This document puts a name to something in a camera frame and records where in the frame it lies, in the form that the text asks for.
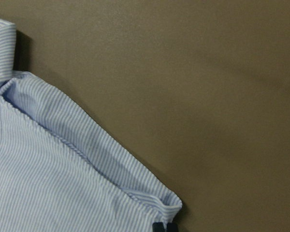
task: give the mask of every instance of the collar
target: collar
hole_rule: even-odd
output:
[[[0,87],[12,78],[16,27],[0,19]]]

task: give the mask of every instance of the black object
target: black object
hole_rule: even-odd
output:
[[[178,227],[176,223],[168,223],[166,225],[167,232],[178,232]]]
[[[165,232],[163,223],[162,222],[154,222],[153,223],[153,232]]]

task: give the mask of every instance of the striped shirt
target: striped shirt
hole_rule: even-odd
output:
[[[0,19],[0,232],[150,232],[181,200],[56,87]]]

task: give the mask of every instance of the blue striped shirt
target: blue striped shirt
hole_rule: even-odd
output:
[[[0,232],[150,232],[181,200],[56,87],[0,19]]]

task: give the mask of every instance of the fabric fold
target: fabric fold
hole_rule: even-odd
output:
[[[80,106],[12,71],[15,25],[0,19],[0,232],[149,232],[179,197]]]
[[[12,78],[16,27],[0,19],[0,87]]]

